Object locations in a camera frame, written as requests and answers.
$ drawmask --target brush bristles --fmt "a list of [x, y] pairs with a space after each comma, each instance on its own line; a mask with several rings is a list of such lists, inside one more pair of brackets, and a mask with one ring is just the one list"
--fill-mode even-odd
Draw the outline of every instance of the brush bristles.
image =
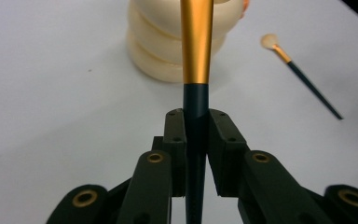
[[278, 37], [275, 34], [263, 35], [260, 42], [264, 48], [274, 49], [274, 45], [278, 45]]

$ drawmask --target makeup brush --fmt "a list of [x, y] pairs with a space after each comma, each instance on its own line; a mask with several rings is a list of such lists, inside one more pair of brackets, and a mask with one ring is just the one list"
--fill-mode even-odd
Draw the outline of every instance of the makeup brush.
[[186, 223], [200, 224], [208, 146], [213, 0], [181, 0], [181, 19], [187, 138]]
[[278, 56], [292, 69], [292, 71], [301, 79], [301, 81], [315, 94], [316, 97], [336, 116], [337, 119], [343, 119], [336, 109], [328, 103], [316, 87], [307, 79], [303, 72], [293, 63], [292, 59], [279, 46], [278, 37], [274, 34], [263, 35], [261, 45], [266, 49], [272, 49]]

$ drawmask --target gold ferrule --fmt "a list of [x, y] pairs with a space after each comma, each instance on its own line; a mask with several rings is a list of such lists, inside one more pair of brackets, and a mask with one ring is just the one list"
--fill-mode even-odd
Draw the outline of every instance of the gold ferrule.
[[213, 0], [181, 0], [184, 83], [208, 84]]
[[292, 61], [289, 55], [287, 55], [286, 52], [284, 52], [279, 45], [274, 45], [273, 49], [285, 63], [290, 63]]

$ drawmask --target white table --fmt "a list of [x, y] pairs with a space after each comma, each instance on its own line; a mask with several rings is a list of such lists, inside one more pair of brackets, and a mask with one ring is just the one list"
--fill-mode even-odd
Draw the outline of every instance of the white table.
[[[182, 85], [156, 81], [125, 46], [127, 1], [0, 1], [0, 223], [44, 223], [75, 187], [111, 189], [182, 107]], [[259, 39], [281, 46], [342, 114], [338, 121]], [[213, 57], [210, 108], [300, 185], [358, 188], [358, 15], [338, 0], [251, 1]], [[241, 223], [216, 196], [204, 223]], [[172, 223], [185, 223], [173, 199]]]

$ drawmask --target dark green brush handle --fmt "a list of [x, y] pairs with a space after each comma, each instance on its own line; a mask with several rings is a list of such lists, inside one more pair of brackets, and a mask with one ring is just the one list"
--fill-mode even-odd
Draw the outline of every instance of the dark green brush handle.
[[185, 84], [183, 111], [187, 137], [187, 223], [202, 221], [205, 158], [208, 146], [208, 84]]
[[342, 119], [342, 117], [338, 114], [336, 109], [328, 103], [328, 101], [322, 96], [322, 94], [316, 89], [315, 86], [307, 79], [307, 77], [301, 72], [301, 70], [293, 63], [293, 61], [290, 61], [287, 63], [289, 67], [295, 72], [295, 74], [301, 79], [301, 81], [304, 82], [304, 84], [315, 94], [316, 97], [319, 98], [320, 101], [336, 116], [337, 119]]

